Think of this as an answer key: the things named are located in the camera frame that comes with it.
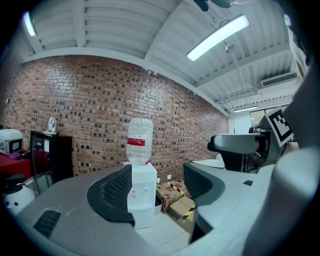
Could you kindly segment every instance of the white printer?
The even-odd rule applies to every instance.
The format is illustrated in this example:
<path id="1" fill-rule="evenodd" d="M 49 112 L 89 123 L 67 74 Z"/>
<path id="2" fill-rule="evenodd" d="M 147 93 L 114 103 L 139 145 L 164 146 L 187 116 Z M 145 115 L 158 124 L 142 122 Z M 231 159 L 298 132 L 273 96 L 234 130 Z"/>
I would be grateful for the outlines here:
<path id="1" fill-rule="evenodd" d="M 0 153 L 9 155 L 22 149 L 23 134 L 15 129 L 0 130 Z"/>

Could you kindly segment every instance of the corrugated metal ceiling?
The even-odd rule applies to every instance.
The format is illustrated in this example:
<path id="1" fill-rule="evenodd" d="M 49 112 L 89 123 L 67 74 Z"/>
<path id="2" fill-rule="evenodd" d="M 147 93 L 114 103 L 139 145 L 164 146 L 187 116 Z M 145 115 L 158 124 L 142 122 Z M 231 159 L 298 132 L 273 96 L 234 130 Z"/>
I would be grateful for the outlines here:
<path id="1" fill-rule="evenodd" d="M 76 13 L 75 5 L 83 6 L 83 10 Z M 197 87 L 215 102 L 254 88 L 262 79 L 295 70 L 283 14 L 274 3 L 257 0 L 229 9 L 209 5 L 209 11 L 202 12 L 192 0 L 48 0 L 30 14 L 41 51 L 76 47 L 78 15 L 84 23 L 80 33 L 85 47 L 145 59 Z M 234 45 L 240 72 L 223 42 L 196 61 L 187 58 L 187 52 L 200 40 L 239 14 L 247 16 L 250 26 L 226 43 Z M 283 92 L 275 94 L 262 95 L 261 100 L 280 97 Z M 231 106 L 241 104 L 242 100 L 236 100 Z"/>

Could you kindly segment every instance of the white wall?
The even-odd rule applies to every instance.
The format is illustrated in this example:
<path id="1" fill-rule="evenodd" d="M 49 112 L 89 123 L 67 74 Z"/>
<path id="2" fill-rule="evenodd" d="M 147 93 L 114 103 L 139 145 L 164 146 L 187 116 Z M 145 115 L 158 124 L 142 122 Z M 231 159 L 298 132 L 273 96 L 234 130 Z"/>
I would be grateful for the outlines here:
<path id="1" fill-rule="evenodd" d="M 229 116 L 229 133 L 247 134 L 252 126 L 250 111 L 233 113 Z"/>

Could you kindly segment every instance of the red bottle label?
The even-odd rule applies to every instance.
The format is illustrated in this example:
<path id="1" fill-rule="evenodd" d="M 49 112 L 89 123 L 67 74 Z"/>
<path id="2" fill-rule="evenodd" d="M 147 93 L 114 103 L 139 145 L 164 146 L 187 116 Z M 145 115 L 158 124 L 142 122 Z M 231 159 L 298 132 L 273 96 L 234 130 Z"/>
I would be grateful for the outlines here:
<path id="1" fill-rule="evenodd" d="M 127 144 L 133 145 L 133 146 L 145 146 L 146 140 L 140 139 L 140 138 L 128 138 Z"/>

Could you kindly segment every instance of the window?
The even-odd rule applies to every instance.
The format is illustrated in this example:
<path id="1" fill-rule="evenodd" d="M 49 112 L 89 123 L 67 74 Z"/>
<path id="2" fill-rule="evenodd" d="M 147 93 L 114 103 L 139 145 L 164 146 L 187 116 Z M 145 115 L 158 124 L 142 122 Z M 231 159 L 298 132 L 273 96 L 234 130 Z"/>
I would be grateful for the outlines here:
<path id="1" fill-rule="evenodd" d="M 253 126 L 257 126 L 259 124 L 259 122 L 261 121 L 261 119 L 264 117 L 265 115 L 265 110 L 258 110 L 258 111 L 253 111 L 250 113 L 251 115 L 251 124 Z"/>

